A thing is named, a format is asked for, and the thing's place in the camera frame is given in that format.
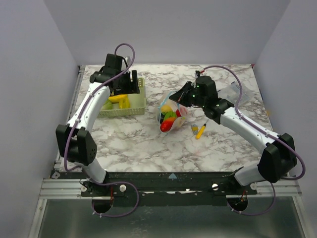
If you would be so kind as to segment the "yellow banana toy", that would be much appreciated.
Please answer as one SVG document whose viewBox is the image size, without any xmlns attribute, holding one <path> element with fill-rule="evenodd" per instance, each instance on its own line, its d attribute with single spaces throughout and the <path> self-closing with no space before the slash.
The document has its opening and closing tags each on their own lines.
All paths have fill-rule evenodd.
<svg viewBox="0 0 317 238">
<path fill-rule="evenodd" d="M 122 94 L 122 95 L 116 95 L 116 96 L 110 96 L 108 100 L 111 103 L 119 103 L 122 100 L 125 100 L 127 98 L 127 94 Z"/>
</svg>

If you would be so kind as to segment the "yellow pear toy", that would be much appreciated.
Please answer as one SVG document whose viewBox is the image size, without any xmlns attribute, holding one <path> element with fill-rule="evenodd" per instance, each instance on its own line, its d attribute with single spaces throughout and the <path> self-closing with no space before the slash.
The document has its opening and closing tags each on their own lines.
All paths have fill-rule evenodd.
<svg viewBox="0 0 317 238">
<path fill-rule="evenodd" d="M 172 112 L 173 109 L 172 109 L 172 107 L 169 106 L 169 105 L 163 105 L 163 106 L 160 108 L 160 111 L 161 111 L 161 113 L 166 114 L 166 113 L 168 113 L 168 112 Z"/>
</svg>

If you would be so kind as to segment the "clear zip top bag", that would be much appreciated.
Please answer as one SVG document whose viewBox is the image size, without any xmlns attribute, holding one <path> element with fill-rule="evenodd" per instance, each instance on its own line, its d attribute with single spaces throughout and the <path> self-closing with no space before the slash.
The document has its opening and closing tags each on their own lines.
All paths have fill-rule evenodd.
<svg viewBox="0 0 317 238">
<path fill-rule="evenodd" d="M 176 91 L 167 91 L 158 100 L 154 112 L 161 133 L 169 133 L 179 129 L 189 117 L 185 106 L 171 100 L 169 97 Z"/>
</svg>

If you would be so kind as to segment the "red tomato toy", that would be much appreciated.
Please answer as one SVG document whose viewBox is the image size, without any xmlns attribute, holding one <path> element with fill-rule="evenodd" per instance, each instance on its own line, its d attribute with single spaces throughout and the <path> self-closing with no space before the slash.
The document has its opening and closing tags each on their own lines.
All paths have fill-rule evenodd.
<svg viewBox="0 0 317 238">
<path fill-rule="evenodd" d="M 181 115 L 179 110 L 176 110 L 175 113 L 176 113 L 177 117 L 182 117 L 182 115 Z"/>
</svg>

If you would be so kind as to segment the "yellow green starfruit toy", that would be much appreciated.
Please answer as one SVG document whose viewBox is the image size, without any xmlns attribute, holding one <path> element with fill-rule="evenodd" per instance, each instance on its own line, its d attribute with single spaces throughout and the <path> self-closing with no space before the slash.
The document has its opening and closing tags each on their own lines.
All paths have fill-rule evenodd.
<svg viewBox="0 0 317 238">
<path fill-rule="evenodd" d="M 130 108 L 130 103 L 128 98 L 120 99 L 118 102 L 119 109 L 128 109 Z"/>
</svg>

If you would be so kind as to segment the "green leaf toy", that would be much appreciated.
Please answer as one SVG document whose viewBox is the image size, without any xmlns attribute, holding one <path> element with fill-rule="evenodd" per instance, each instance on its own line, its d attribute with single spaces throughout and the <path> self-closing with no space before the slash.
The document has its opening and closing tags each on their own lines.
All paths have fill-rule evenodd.
<svg viewBox="0 0 317 238">
<path fill-rule="evenodd" d="M 164 118 L 164 120 L 167 120 L 167 119 L 169 119 L 169 118 L 177 118 L 177 115 L 176 115 L 176 113 L 175 112 L 168 112 L 168 113 L 166 113 L 165 114 L 165 118 Z"/>
</svg>

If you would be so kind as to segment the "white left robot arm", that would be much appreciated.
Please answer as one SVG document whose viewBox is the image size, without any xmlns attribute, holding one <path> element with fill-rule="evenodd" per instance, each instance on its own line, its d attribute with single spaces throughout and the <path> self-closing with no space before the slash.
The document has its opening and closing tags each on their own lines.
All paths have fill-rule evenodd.
<svg viewBox="0 0 317 238">
<path fill-rule="evenodd" d="M 56 128 L 56 139 L 64 164 L 74 163 L 95 182 L 93 191 L 99 196 L 109 192 L 106 170 L 96 159 L 97 145 L 91 131 L 95 120 L 111 95 L 139 94 L 137 72 L 129 71 L 131 63 L 122 56 L 107 54 L 104 66 L 90 76 L 90 84 L 77 112 L 65 125 Z"/>
</svg>

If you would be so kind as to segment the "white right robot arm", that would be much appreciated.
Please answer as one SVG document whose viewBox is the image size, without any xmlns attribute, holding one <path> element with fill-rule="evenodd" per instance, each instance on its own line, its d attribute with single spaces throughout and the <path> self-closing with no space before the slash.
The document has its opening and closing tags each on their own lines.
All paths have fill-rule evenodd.
<svg viewBox="0 0 317 238">
<path fill-rule="evenodd" d="M 200 76 L 195 82 L 186 82 L 169 99 L 185 107 L 201 108 L 207 118 L 236 132 L 261 154 L 257 164 L 239 169 L 228 181 L 231 193 L 239 194 L 254 182 L 275 183 L 297 165 L 293 137 L 288 133 L 279 135 L 244 117 L 231 102 L 218 96 L 211 77 Z"/>
</svg>

